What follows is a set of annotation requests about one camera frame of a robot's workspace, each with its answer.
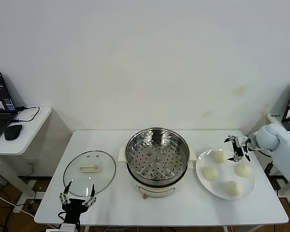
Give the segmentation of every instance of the robotic arm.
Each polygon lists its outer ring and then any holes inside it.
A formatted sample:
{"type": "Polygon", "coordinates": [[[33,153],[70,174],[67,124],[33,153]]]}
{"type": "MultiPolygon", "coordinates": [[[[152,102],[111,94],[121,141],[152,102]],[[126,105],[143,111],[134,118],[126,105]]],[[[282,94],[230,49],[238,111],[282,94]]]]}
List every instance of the robotic arm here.
{"type": "Polygon", "coordinates": [[[290,183],[290,135],[284,127],[269,124],[249,136],[230,135],[224,142],[232,142],[234,156],[229,160],[239,162],[243,156],[249,161],[248,151],[270,151],[273,164],[290,183]]]}
{"type": "Polygon", "coordinates": [[[95,186],[92,185],[90,198],[85,201],[83,199],[68,198],[69,188],[72,181],[66,186],[63,192],[59,194],[62,205],[62,212],[58,216],[63,219],[59,230],[46,230],[46,232],[79,232],[80,230],[80,216],[86,212],[95,202],[95,186]]]}

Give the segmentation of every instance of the pot handle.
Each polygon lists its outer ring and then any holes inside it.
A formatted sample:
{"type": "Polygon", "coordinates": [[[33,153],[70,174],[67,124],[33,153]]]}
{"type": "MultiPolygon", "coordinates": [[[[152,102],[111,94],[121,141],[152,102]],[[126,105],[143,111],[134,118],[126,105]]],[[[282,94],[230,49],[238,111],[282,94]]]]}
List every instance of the pot handle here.
{"type": "Polygon", "coordinates": [[[189,146],[188,169],[193,169],[194,161],[197,161],[197,156],[195,155],[194,149],[191,146],[189,146]]]}
{"type": "Polygon", "coordinates": [[[126,161],[126,157],[125,157],[125,148],[124,147],[121,147],[119,149],[118,162],[121,163],[122,167],[126,166],[127,161],[126,161]]]}

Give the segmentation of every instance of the white plate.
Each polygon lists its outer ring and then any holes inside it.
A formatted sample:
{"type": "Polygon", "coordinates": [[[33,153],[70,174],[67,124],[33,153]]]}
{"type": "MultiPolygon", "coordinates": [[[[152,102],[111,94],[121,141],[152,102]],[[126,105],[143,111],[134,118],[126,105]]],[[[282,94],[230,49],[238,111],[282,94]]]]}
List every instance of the white plate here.
{"type": "Polygon", "coordinates": [[[233,157],[233,153],[225,150],[225,149],[210,149],[207,151],[204,151],[202,154],[199,155],[197,158],[196,162],[196,172],[197,175],[201,181],[201,183],[204,185],[205,188],[207,188],[211,193],[214,195],[221,197],[226,200],[238,200],[238,199],[243,199],[247,196],[249,196],[253,189],[255,188],[255,176],[253,174],[254,170],[252,169],[252,165],[249,164],[249,161],[243,157],[241,161],[239,162],[233,162],[233,161],[227,161],[225,163],[216,163],[213,160],[213,152],[215,151],[224,151],[225,153],[229,154],[228,157],[233,157]],[[252,175],[244,178],[240,177],[238,174],[235,172],[235,166],[239,163],[245,163],[247,164],[251,169],[252,169],[252,175]],[[205,167],[214,167],[218,170],[218,178],[215,181],[208,181],[207,179],[204,178],[202,174],[202,170],[205,167]],[[239,197],[232,197],[230,196],[226,190],[224,185],[228,181],[237,181],[239,185],[241,185],[243,189],[243,193],[239,197]]]}

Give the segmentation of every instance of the steamed bun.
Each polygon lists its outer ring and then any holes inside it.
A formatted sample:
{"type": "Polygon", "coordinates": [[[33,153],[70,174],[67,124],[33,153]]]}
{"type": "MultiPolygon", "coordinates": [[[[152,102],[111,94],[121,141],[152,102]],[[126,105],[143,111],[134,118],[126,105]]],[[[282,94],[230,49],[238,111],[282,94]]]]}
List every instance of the steamed bun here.
{"type": "Polygon", "coordinates": [[[228,156],[223,151],[215,151],[213,154],[213,159],[216,163],[224,163],[227,161],[228,156]]]}
{"type": "Polygon", "coordinates": [[[235,166],[235,172],[241,177],[249,177],[252,173],[251,168],[244,163],[239,163],[235,166]]]}
{"type": "Polygon", "coordinates": [[[214,167],[203,168],[202,174],[206,180],[214,181],[218,177],[218,171],[214,167]]]}
{"type": "Polygon", "coordinates": [[[233,180],[226,183],[225,190],[232,197],[239,197],[242,194],[242,187],[233,180]]]}

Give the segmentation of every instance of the wooden floor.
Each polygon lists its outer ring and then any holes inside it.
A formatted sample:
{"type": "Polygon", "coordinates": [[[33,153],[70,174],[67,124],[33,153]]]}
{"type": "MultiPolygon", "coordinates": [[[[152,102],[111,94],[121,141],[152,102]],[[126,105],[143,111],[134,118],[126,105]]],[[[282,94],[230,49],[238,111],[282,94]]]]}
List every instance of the wooden floor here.
{"type": "MultiPolygon", "coordinates": [[[[38,181],[34,187],[34,190],[37,191],[45,191],[49,181],[38,181]]],[[[12,185],[8,184],[7,186],[1,187],[3,191],[5,191],[11,198],[12,202],[16,202],[18,197],[20,196],[20,192],[12,185]]],[[[287,211],[289,216],[289,222],[284,225],[277,225],[276,232],[290,232],[290,206],[285,199],[281,199],[281,202],[287,211]]],[[[7,203],[0,200],[0,206],[8,206],[7,203]]],[[[38,203],[34,203],[33,209],[37,209],[39,206],[38,203]]],[[[9,213],[9,208],[0,208],[0,224],[4,225],[6,216],[9,213]]],[[[24,213],[15,214],[11,213],[10,219],[7,224],[8,232],[44,232],[46,229],[50,229],[45,225],[38,225],[34,222],[33,218],[24,213]]],[[[176,232],[223,232],[222,227],[189,227],[189,228],[174,228],[176,232]]],[[[96,232],[95,228],[90,228],[91,232],[96,232]]],[[[126,232],[136,232],[136,227],[130,227],[125,230],[126,232]]],[[[138,232],[160,232],[160,227],[140,227],[138,232]]],[[[161,232],[173,232],[169,228],[163,228],[161,232]]],[[[257,230],[257,232],[274,232],[274,226],[264,226],[257,230]]]]}

